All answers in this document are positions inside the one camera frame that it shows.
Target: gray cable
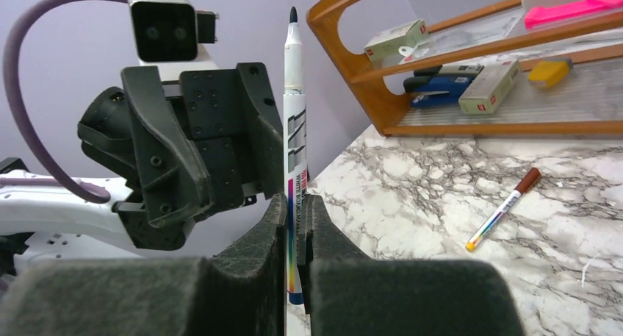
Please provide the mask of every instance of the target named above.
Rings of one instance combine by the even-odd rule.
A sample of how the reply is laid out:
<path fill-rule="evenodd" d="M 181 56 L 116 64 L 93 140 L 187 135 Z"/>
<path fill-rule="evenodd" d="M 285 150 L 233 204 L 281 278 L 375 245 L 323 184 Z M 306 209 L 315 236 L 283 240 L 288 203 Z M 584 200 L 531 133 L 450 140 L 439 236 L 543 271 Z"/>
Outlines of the gray cable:
<path fill-rule="evenodd" d="M 89 191 L 76 183 L 63 169 L 54 161 L 46 147 L 41 143 L 41 139 L 37 136 L 32 126 L 28 112 L 24 105 L 24 99 L 21 95 L 19 82 L 19 54 L 22 42 L 30 27 L 46 12 L 64 4 L 73 3 L 75 1 L 85 0 L 42 0 L 35 6 L 28 9 L 15 22 L 9 32 L 7 44 L 4 45 L 4 56 L 2 60 L 2 72 L 4 74 L 4 90 L 7 93 L 7 100 L 13 119 L 18 126 L 21 136 L 26 141 L 30 151 L 39 160 L 41 165 L 53 176 L 60 185 L 75 194 L 76 196 L 96 204 L 103 204 L 110 200 L 110 195 L 103 193 L 95 193 Z M 128 0 L 101 0 L 114 1 L 117 3 L 127 3 Z"/>

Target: pink object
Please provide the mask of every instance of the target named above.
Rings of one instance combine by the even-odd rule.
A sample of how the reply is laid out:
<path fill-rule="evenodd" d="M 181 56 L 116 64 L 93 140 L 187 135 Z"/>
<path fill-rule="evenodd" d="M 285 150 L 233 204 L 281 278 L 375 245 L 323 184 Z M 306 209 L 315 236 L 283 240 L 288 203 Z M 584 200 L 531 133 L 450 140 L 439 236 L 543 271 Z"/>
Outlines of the pink object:
<path fill-rule="evenodd" d="M 526 29 L 623 7 L 623 0 L 581 0 L 557 7 L 533 7 L 524 17 Z"/>

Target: yellow sharpener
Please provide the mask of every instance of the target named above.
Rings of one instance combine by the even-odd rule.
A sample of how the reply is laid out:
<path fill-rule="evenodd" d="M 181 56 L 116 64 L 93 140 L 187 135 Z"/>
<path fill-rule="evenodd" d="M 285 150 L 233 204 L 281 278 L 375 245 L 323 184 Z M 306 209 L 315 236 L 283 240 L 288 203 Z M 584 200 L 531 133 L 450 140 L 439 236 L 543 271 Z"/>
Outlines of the yellow sharpener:
<path fill-rule="evenodd" d="M 573 69 L 571 58 L 553 57 L 542 60 L 527 75 L 533 87 L 550 88 L 558 84 Z"/>

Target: marble countertop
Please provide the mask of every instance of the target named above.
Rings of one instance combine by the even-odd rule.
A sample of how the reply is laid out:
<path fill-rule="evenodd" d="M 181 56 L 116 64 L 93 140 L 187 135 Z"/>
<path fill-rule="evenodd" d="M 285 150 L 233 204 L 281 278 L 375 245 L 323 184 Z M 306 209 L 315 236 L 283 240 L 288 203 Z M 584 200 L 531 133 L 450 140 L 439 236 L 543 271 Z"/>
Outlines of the marble countertop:
<path fill-rule="evenodd" d="M 467 252 L 530 167 L 539 184 Z M 527 335 L 623 335 L 623 140 L 396 139 L 370 127 L 309 191 L 376 259 L 491 263 Z M 300 307 L 288 335 L 310 335 Z"/>

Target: white marble pattern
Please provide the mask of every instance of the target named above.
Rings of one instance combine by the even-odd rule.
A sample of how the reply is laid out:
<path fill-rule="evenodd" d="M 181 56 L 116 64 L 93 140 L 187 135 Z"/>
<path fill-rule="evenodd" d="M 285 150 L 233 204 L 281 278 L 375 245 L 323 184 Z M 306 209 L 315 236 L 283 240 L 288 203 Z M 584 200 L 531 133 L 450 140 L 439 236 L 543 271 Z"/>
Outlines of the white marble pattern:
<path fill-rule="evenodd" d="M 539 184 L 467 252 L 531 166 Z M 371 257 L 491 263 L 527 335 L 623 335 L 623 140 L 395 139 L 370 127 L 310 186 Z M 310 335 L 300 307 L 288 318 L 288 335 Z"/>

